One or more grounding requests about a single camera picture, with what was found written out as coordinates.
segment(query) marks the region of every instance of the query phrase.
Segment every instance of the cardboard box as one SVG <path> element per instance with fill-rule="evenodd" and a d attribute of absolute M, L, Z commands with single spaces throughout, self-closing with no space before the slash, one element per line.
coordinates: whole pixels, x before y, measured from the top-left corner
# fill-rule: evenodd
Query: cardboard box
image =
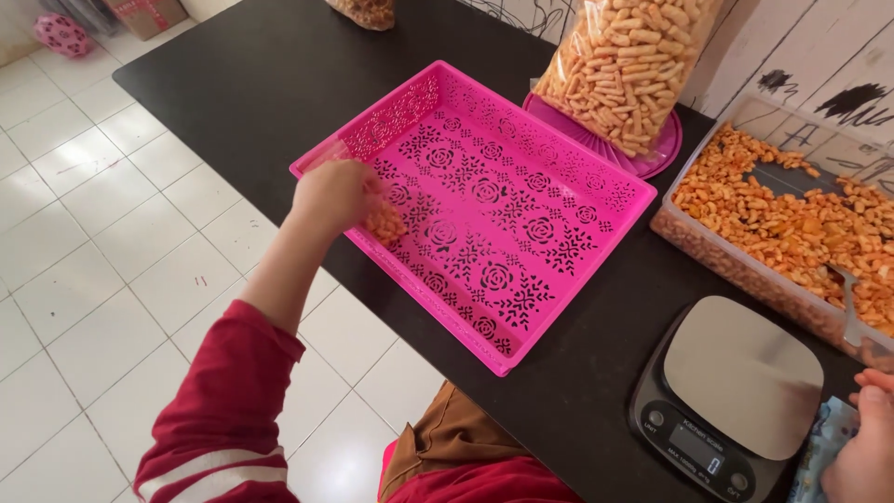
<path fill-rule="evenodd" d="M 105 0 L 119 20 L 140 40 L 148 40 L 188 16 L 178 0 Z"/>

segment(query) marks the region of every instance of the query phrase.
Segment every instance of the striped sleeve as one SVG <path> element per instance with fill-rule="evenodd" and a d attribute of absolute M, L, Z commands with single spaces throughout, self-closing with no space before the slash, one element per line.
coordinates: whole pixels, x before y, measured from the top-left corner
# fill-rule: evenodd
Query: striped sleeve
<path fill-rule="evenodd" d="M 275 419 L 303 353 L 295 336 L 271 326 L 250 304 L 233 301 L 156 419 L 156 444 L 133 484 L 140 500 L 297 502 L 286 487 Z"/>

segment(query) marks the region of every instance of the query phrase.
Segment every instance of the small plastic bag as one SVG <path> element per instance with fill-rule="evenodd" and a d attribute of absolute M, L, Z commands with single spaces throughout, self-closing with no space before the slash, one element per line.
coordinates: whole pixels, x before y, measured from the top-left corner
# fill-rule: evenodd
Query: small plastic bag
<path fill-rule="evenodd" d="M 367 30 L 394 27 L 394 0 L 326 0 L 336 11 Z"/>
<path fill-rule="evenodd" d="M 822 472 L 835 461 L 845 444 L 856 436 L 859 425 L 859 415 L 854 407 L 835 396 L 820 405 L 814 426 L 810 429 L 807 449 L 797 467 L 788 503 L 826 503 L 820 485 Z"/>
<path fill-rule="evenodd" d="M 695 67 L 722 0 L 581 0 L 534 93 L 647 156 Z"/>

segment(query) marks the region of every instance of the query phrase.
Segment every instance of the metal spoon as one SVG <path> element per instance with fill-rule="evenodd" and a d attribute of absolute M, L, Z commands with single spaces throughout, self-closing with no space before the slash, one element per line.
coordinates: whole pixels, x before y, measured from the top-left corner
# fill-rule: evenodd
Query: metal spoon
<path fill-rule="evenodd" d="M 837 272 L 844 279 L 844 340 L 853 347 L 860 347 L 863 339 L 860 337 L 859 321 L 856 318 L 856 308 L 854 307 L 854 285 L 859 283 L 859 279 L 850 274 L 847 269 L 826 263 L 826 267 Z"/>

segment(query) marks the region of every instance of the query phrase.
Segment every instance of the hand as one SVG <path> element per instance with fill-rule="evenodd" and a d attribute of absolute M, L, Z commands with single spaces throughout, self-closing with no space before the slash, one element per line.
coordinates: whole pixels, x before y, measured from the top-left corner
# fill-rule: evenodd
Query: hand
<path fill-rule="evenodd" d="M 822 490 L 830 503 L 894 502 L 894 376 L 867 369 L 854 380 L 860 431 L 822 474 Z"/>
<path fill-rule="evenodd" d="M 290 216 L 334 239 L 366 218 L 381 194 L 382 182 L 371 167 L 354 160 L 329 161 L 301 177 Z"/>

